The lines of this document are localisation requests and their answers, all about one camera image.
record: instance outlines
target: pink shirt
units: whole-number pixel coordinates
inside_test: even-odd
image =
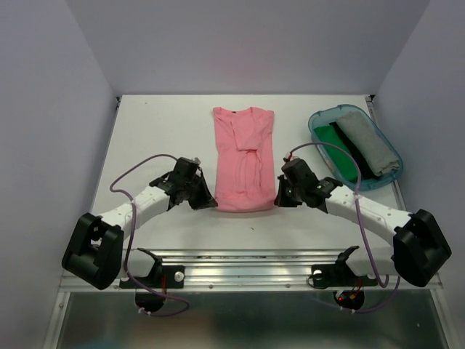
[[[252,212],[273,208],[275,114],[255,107],[237,112],[214,108],[213,112],[218,150],[215,188],[218,210]]]

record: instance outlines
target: gray wall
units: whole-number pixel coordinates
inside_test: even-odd
[[[428,0],[67,0],[122,93],[374,93]]]
[[[0,17],[0,347],[38,348],[116,105],[64,0],[2,1]]]
[[[465,1],[432,0],[375,98],[381,126],[406,164],[400,186],[407,207],[433,212],[452,248],[441,276],[463,335],[464,18]]]

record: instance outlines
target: translucent blue tray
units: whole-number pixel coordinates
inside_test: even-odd
[[[399,153],[394,149],[391,143],[387,140],[387,138],[383,135],[383,132],[373,123],[371,118],[359,107],[350,104],[341,104],[335,108],[327,109],[325,111],[318,111],[310,116],[308,121],[308,128],[310,133],[312,134],[312,140],[314,142],[320,142],[320,139],[315,133],[315,129],[321,126],[328,126],[331,122],[335,122],[338,118],[350,113],[351,111],[360,111],[362,115],[365,117],[367,122],[373,128],[374,132],[387,144],[387,146],[392,150],[392,152],[399,158],[399,165],[400,168],[397,170],[393,170],[389,174],[384,174],[378,179],[371,179],[371,180],[362,180],[360,183],[360,190],[373,190],[377,188],[384,187],[385,185],[390,184],[392,181],[399,178],[404,170],[404,164],[402,159],[400,158]],[[346,186],[351,189],[355,189],[355,183],[350,182],[347,178],[345,178],[336,165],[333,163],[331,158],[329,157],[328,153],[326,152],[325,148],[322,145],[317,145],[318,151],[320,151],[321,156],[325,163],[327,163],[331,172],[333,172],[334,177],[337,180],[343,182]]]

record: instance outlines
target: green cloth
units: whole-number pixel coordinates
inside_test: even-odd
[[[336,131],[331,125],[317,127],[315,129],[315,133],[317,134],[318,138],[320,138],[321,142],[333,144],[350,154],[349,149],[347,149],[345,144],[339,139]],[[342,176],[350,182],[356,182],[357,170],[352,160],[349,159],[347,155],[333,147],[328,145],[324,145],[324,147],[326,153],[328,153],[329,157],[336,165],[337,169],[341,172]]]

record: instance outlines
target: gray cloth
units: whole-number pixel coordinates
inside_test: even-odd
[[[362,153],[371,171],[377,176],[399,169],[399,159],[373,131],[360,111],[353,111],[336,123]]]

